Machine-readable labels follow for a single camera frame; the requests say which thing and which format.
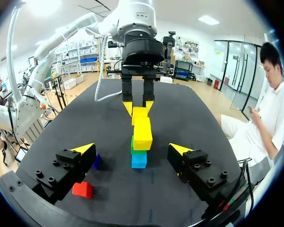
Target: blue block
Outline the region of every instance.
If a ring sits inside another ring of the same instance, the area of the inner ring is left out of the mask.
[[[133,169],[145,169],[147,164],[146,155],[132,155],[132,168]]]
[[[97,157],[94,164],[91,166],[92,169],[99,169],[102,164],[102,158],[99,153],[96,153]]]

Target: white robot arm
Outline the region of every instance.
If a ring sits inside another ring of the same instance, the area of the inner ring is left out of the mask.
[[[16,6],[11,20],[11,31],[17,19],[20,6]],[[35,51],[35,57],[39,65],[34,69],[21,100],[15,101],[14,110],[11,111],[11,118],[17,138],[25,137],[29,143],[33,143],[44,129],[39,117],[45,111],[46,101],[40,95],[43,82],[52,62],[55,59],[54,50],[64,40],[72,37],[79,29],[86,29],[88,32],[105,36],[111,34],[113,40],[123,42],[127,33],[141,31],[150,37],[157,34],[155,10],[152,0],[120,0],[119,4],[108,17],[98,22],[94,13],[88,13],[65,27],[61,33],[54,34]],[[0,128],[12,131],[10,117],[7,107],[0,106]]]

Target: purple block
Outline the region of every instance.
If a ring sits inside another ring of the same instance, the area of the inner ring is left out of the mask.
[[[92,169],[99,169],[102,163],[102,158],[99,153],[96,153],[97,157],[94,164],[91,166]]]

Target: ceiling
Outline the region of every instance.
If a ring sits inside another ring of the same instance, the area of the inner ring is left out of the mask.
[[[62,5],[48,17],[32,15],[29,2],[22,6],[15,28],[14,44],[18,48],[14,56],[36,48],[36,43],[47,39],[55,33],[55,29],[62,27],[80,16],[89,13],[89,9],[98,13],[101,21],[109,10],[114,10],[117,0],[62,0]],[[263,37],[268,31],[261,19],[245,0],[155,0],[156,16],[158,20],[171,21],[192,26],[213,35],[251,35]],[[203,15],[209,15],[220,24],[206,25],[198,20]],[[0,59],[5,57],[6,39],[10,21],[10,12],[3,15],[0,26]]]

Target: red block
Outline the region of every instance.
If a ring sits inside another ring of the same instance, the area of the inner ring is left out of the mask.
[[[72,194],[91,199],[93,197],[93,186],[87,182],[75,183]]]

